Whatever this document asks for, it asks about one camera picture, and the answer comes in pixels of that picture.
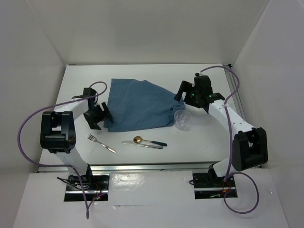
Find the blue cloth napkin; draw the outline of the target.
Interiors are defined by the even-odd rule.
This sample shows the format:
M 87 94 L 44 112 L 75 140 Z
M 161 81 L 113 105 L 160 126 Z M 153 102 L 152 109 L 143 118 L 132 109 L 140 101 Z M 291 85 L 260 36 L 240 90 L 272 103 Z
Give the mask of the blue cloth napkin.
M 174 97 L 147 80 L 113 78 L 107 102 L 113 120 L 104 121 L 104 128 L 115 133 L 172 126 L 175 112 L 185 109 Z

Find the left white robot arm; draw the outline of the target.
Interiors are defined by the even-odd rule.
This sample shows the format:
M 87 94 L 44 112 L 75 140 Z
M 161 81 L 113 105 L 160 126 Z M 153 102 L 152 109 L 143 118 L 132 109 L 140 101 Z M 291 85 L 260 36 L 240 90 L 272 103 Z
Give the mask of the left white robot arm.
M 69 171 L 68 182 L 87 190 L 93 186 L 94 178 L 91 167 L 76 149 L 75 120 L 83 116 L 91 130 L 101 130 L 100 122 L 113 117 L 105 102 L 98 104 L 97 92 L 84 88 L 83 94 L 74 96 L 71 103 L 54 111 L 42 114 L 40 145 L 55 154 Z

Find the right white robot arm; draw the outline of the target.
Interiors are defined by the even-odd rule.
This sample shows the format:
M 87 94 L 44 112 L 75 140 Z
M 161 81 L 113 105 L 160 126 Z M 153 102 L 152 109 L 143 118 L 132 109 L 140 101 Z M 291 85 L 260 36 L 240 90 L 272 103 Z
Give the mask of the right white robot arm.
M 266 131 L 247 123 L 227 104 L 222 94 L 214 93 L 208 76 L 197 73 L 193 83 L 182 81 L 174 99 L 204 109 L 229 133 L 229 157 L 209 166 L 207 180 L 210 185 L 218 186 L 226 175 L 267 163 Z

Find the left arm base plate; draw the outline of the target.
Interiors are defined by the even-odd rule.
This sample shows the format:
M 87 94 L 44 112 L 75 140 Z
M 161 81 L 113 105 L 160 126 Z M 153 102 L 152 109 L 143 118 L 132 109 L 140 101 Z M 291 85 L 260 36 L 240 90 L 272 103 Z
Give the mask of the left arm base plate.
M 70 179 L 57 177 L 58 180 L 66 185 L 64 202 L 80 202 L 84 201 L 80 184 Z M 108 201 L 110 175 L 92 176 L 92 183 L 84 184 L 84 190 L 87 201 Z

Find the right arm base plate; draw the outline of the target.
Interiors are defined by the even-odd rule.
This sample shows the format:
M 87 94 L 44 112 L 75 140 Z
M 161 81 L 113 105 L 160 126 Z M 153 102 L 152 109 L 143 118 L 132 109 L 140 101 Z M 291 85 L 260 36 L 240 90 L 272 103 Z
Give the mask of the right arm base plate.
M 236 184 L 233 177 L 223 181 L 224 178 L 211 180 L 207 173 L 193 173 L 189 184 L 194 187 L 194 196 L 196 200 L 200 199 L 220 199 L 237 198 Z

